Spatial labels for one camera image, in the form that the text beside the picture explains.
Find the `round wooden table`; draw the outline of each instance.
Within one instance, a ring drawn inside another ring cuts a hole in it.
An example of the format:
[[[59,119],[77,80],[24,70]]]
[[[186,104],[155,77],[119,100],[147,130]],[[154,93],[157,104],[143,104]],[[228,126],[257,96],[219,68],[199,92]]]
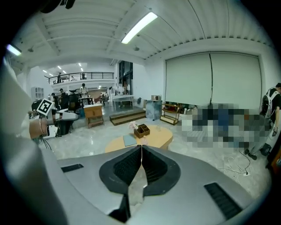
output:
[[[167,150],[169,144],[173,140],[173,133],[165,127],[160,127],[160,129],[158,129],[156,125],[149,125],[148,128],[150,129],[150,134],[146,136],[146,140],[148,142],[147,145]],[[136,145],[141,145],[142,144],[141,140],[143,138],[138,138],[135,134],[133,133],[131,134],[134,135],[135,139],[137,140]],[[121,136],[111,141],[106,146],[105,152],[113,152],[130,146],[124,145],[123,136]]]

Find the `notebook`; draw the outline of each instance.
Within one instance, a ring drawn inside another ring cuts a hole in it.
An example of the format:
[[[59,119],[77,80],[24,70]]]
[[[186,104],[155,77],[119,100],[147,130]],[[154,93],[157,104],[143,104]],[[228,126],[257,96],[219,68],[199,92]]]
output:
[[[130,146],[130,145],[136,145],[137,141],[132,135],[125,135],[123,136],[124,145]]]

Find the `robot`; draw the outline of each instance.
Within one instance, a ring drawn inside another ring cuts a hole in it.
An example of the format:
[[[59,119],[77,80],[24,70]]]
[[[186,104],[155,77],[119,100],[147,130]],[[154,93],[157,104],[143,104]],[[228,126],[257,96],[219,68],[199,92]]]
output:
[[[5,135],[1,145],[7,180],[46,224],[241,224],[263,201],[204,161],[145,145],[58,161],[28,139]],[[141,165],[148,185],[131,215]]]

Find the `backpack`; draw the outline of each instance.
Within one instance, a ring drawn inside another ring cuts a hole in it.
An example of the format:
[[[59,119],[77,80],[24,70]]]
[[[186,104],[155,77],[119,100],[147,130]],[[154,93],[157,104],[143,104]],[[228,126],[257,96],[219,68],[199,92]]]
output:
[[[279,94],[278,91],[275,91],[271,96],[269,96],[271,89],[269,89],[267,94],[263,96],[262,103],[259,108],[259,114],[264,116],[266,119],[270,118],[271,115],[275,112],[275,109],[272,110],[272,100],[277,94]]]

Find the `black vent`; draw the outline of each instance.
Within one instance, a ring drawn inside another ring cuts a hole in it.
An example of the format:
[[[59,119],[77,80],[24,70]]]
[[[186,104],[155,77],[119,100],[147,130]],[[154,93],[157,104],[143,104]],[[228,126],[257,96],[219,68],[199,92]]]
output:
[[[144,196],[164,195],[180,179],[180,167],[172,159],[142,146],[142,165],[148,185],[144,188]]]
[[[71,165],[71,166],[67,166],[67,167],[62,167],[61,170],[62,170],[62,172],[66,173],[66,172],[78,170],[83,167],[84,166],[82,166],[81,164],[75,164],[75,165]]]
[[[205,185],[204,188],[210,194],[227,220],[242,211],[242,209],[217,183]]]
[[[134,151],[113,166],[113,173],[128,186],[141,166],[141,151]]]
[[[142,157],[142,165],[146,173],[148,185],[157,181],[166,174],[168,165],[162,159],[146,150],[143,150]]]

